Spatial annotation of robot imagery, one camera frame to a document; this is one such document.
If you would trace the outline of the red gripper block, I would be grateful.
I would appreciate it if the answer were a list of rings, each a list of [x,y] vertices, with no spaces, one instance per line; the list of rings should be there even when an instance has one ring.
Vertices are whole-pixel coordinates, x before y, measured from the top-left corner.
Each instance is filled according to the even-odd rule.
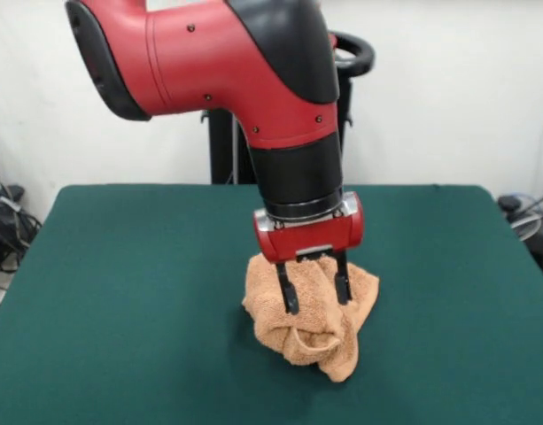
[[[267,261],[277,263],[275,268],[288,314],[299,313],[299,301],[284,262],[316,252],[336,252],[337,301],[347,305],[352,300],[345,250],[360,245],[364,235],[364,213],[356,193],[345,193],[338,209],[315,220],[279,221],[272,219],[266,210],[259,209],[253,214],[253,223],[263,256]]]

